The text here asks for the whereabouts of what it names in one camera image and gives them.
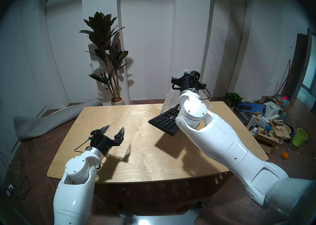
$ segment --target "orange ball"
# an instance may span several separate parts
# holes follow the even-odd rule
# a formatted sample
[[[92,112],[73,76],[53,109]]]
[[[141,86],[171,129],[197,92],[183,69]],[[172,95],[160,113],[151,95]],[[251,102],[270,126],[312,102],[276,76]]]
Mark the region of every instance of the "orange ball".
[[[287,153],[287,152],[283,152],[283,153],[281,154],[281,156],[282,156],[282,158],[283,158],[284,160],[287,160],[287,159],[288,159],[288,153]]]

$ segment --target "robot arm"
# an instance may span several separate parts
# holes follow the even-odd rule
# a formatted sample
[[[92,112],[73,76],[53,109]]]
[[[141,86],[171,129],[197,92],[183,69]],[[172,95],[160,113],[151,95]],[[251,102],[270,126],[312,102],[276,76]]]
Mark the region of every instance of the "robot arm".
[[[181,78],[172,80],[180,88],[181,109],[176,118],[177,126],[203,153],[230,169],[242,181],[246,193],[256,204],[263,209],[270,207],[287,218],[314,181],[288,178],[279,166],[257,158],[226,121],[206,108],[195,90],[198,88],[195,77],[198,80],[199,73],[193,71],[184,75],[184,82]],[[202,120],[205,127],[196,130]]]
[[[83,224],[93,197],[97,169],[112,146],[124,140],[124,127],[114,140],[104,135],[109,125],[91,132],[90,146],[80,155],[71,158],[65,166],[63,178],[54,196],[54,224]]]

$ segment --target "white box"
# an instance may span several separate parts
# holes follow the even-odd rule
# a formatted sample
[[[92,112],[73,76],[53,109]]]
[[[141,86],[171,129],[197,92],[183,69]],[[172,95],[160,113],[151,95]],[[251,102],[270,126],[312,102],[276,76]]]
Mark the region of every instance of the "white box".
[[[252,123],[252,126],[256,126],[256,125],[265,129],[265,127],[269,125],[269,120],[261,114],[259,116],[256,116],[255,120]]]
[[[279,111],[281,109],[279,106],[277,106],[273,102],[267,102],[267,103],[264,103],[264,104],[266,105],[266,107],[265,107],[265,117],[267,117],[268,119],[274,119],[274,118],[279,116]]]

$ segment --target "potted plant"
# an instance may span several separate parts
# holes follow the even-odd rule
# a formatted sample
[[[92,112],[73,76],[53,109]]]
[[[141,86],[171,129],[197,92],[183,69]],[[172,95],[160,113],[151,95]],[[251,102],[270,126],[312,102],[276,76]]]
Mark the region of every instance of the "potted plant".
[[[94,49],[95,53],[91,53],[99,57],[104,63],[107,69],[104,74],[100,73],[89,75],[91,78],[99,81],[107,86],[105,90],[109,90],[112,94],[111,105],[124,105],[124,101],[119,93],[119,70],[127,64],[123,64],[123,59],[128,55],[128,51],[119,51],[118,45],[111,45],[111,37],[115,35],[119,30],[125,28],[122,27],[114,31],[118,25],[111,29],[112,24],[117,17],[111,19],[111,14],[104,15],[103,13],[96,12],[94,17],[89,17],[89,20],[84,19],[85,23],[93,29],[81,30],[79,33],[88,34],[90,41],[97,46]]]
[[[230,101],[230,105],[228,105],[228,107],[231,109],[231,111],[233,111],[234,106],[237,103],[241,103],[241,101],[244,99],[243,97],[240,97],[240,95],[235,92],[226,92],[225,98]]]

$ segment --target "white flower pot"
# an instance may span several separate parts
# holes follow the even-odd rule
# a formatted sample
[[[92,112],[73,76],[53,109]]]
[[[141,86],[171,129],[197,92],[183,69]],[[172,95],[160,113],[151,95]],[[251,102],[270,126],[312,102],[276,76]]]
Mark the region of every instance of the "white flower pot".
[[[111,99],[111,105],[112,105],[112,106],[114,106],[114,105],[125,105],[123,98],[122,98],[121,101],[119,101],[119,102],[117,102],[117,103],[113,102],[112,99]]]

